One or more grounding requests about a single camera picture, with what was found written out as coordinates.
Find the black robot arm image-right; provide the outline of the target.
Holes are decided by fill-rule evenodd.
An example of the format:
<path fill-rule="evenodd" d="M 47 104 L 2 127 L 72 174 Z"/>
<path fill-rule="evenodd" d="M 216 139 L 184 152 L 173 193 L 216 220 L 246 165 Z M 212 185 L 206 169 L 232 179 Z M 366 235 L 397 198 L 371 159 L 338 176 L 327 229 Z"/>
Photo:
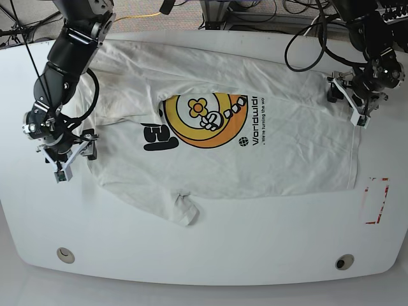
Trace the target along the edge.
<path fill-rule="evenodd" d="M 321 51 L 317 59 L 304 71 L 312 69 L 327 54 L 333 60 L 351 68 L 347 73 L 334 72 L 327 81 L 330 88 L 327 99 L 331 103 L 346 100 L 352 108 L 355 125 L 362 126 L 381 101 L 387 100 L 384 89 L 394 89 L 405 79 L 403 65 L 398 61 L 394 45 L 407 50 L 407 26 L 390 25 L 386 16 L 407 12 L 406 1 L 332 1 L 336 12 L 325 15 L 320 1 L 316 21 L 303 28 L 297 35 L 315 27 Z M 328 24 L 341 19 L 349 32 L 352 46 L 364 56 L 364 62 L 347 60 L 327 47 Z"/>

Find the black robot arm image-left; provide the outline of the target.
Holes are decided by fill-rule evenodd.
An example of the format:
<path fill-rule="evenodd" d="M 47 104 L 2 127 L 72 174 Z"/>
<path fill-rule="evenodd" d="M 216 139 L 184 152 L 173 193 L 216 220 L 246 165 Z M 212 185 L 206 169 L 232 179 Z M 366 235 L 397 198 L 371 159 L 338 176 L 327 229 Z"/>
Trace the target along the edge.
<path fill-rule="evenodd" d="M 34 105 L 26 113 L 24 127 L 30 139 L 43 140 L 45 152 L 56 163 L 65 162 L 72 145 L 83 136 L 73 130 L 91 111 L 70 118 L 62 114 L 84 73 L 95 80 L 89 65 L 115 19 L 113 1 L 54 1 L 64 17 L 64 25 L 53 44 L 43 73 L 34 84 Z"/>

